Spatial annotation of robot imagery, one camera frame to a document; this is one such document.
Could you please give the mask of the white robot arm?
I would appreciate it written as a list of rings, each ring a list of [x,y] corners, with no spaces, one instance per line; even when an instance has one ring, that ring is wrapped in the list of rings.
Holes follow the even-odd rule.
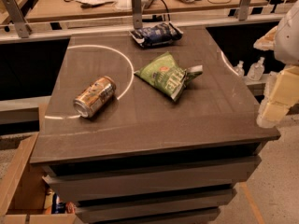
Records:
[[[280,72],[269,75],[258,111],[257,124],[272,128],[299,102],[299,1],[253,47],[273,50],[275,59],[285,64]]]

